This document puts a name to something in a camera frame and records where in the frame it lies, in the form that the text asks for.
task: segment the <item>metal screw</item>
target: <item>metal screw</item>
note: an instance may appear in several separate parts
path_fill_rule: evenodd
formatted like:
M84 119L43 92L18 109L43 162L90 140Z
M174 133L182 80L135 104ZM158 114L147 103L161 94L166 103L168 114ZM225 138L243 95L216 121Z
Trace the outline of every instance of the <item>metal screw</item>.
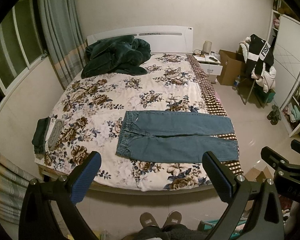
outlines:
M238 181L244 181L246 178L243 175L238 175L237 176Z
M267 182L268 182L270 185L274 184L273 179L267 179Z
M38 180L37 179L31 179L31 181L30 181L30 184L31 185L35 185L35 184L37 184L38 183Z
M61 175L61 176L58 178L58 180L60 180L60 181L66 181L67 178L68 178L67 175Z

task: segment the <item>window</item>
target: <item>window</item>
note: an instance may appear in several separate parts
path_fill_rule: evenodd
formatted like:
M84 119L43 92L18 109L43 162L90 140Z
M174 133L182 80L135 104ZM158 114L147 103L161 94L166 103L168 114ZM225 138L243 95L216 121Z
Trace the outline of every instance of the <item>window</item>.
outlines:
M46 55L37 0L20 0L0 24L0 102Z

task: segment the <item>nightstand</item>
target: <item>nightstand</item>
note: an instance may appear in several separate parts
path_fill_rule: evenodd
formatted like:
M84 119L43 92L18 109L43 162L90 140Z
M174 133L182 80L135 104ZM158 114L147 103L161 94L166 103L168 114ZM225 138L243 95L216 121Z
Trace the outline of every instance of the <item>nightstand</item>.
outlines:
M209 59L209 57L215 58L212 55L205 56L205 57L194 56L194 58L199 63L200 67L208 76L209 81L211 83L215 83L217 76L221 75L222 66L220 65L221 62L218 61L216 58L215 59L217 61L213 61L212 59Z

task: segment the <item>gingham edge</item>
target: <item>gingham edge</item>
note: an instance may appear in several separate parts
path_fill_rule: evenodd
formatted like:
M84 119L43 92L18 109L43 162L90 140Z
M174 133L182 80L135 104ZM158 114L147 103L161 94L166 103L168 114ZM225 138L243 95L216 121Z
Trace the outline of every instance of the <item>gingham edge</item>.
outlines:
M193 57L193 55L187 55L187 58L188 58L189 65L196 76L196 80L198 82L200 92L201 92L201 97L205 102L208 113L227 116L226 111L223 109L222 105L216 98L215 90L211 82L209 81L207 75L204 73L202 68L200 68L196 59ZM221 134L217 136L219 138L237 141L237 138L234 133ZM222 162L222 164L226 165L235 175L243 173L239 161L236 160L227 161L227 162Z

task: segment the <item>blue-green curtain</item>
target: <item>blue-green curtain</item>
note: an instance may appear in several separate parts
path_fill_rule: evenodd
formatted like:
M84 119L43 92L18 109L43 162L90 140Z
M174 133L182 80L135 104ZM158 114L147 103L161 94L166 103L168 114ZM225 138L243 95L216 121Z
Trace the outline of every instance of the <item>blue-green curtain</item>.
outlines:
M0 154L0 219L19 224L23 198L33 178Z
M84 38L74 0L38 0L43 33L64 88L86 65Z

